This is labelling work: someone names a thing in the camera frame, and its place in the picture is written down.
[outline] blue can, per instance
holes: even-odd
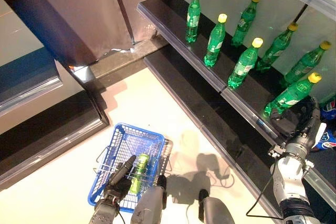
[[[335,97],[323,106],[321,116],[328,121],[336,118]]]
[[[315,146],[320,150],[325,150],[328,148],[333,148],[336,146],[336,138],[332,134],[331,129],[327,129],[322,135],[319,143]]]

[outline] basket handle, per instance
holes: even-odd
[[[104,151],[108,148],[108,146],[106,146],[103,151],[99,154],[99,156],[96,158],[96,162],[99,163],[99,159],[101,157],[101,155],[103,155]]]

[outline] white wall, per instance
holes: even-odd
[[[226,31],[233,35],[242,11],[250,0],[200,0],[202,13],[213,22],[217,21],[219,13],[226,13]],[[264,39],[264,45],[259,55],[271,45],[273,39],[286,29],[294,20],[304,3],[299,0],[260,0],[257,16],[244,44],[249,46],[255,37]],[[333,45],[327,51],[320,64],[314,69],[322,74],[321,82],[316,85],[311,94],[318,99],[336,92],[336,22],[324,14],[308,7],[298,21],[299,28],[294,33],[290,46],[274,63],[281,73],[286,73],[302,55],[318,47],[323,40],[329,40]]]
[[[0,66],[43,47],[4,0],[0,0]]]

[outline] green can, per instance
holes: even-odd
[[[130,192],[133,194],[137,194],[140,192],[141,185],[142,185],[142,176],[146,172],[147,164],[149,161],[149,155],[147,154],[140,154],[138,157],[138,164],[136,165],[135,169],[133,170],[132,176],[132,185],[130,187]]]

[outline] black shelf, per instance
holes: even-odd
[[[0,191],[106,126],[83,90],[4,132],[0,135]]]
[[[161,35],[186,59],[186,61],[271,144],[281,144],[280,134],[263,115],[267,102],[281,92],[277,81],[282,74],[272,68],[265,74],[250,71],[239,89],[227,88],[240,54],[246,49],[230,45],[231,35],[225,36],[218,62],[213,68],[203,64],[208,38],[215,24],[204,15],[199,21],[199,36],[193,44],[185,41],[185,17],[188,3],[184,0],[147,0],[138,10],[158,28]]]
[[[261,153],[266,153],[271,145],[172,46],[146,56],[144,61],[257,197],[273,162]],[[261,204],[270,215],[279,216],[271,186]]]

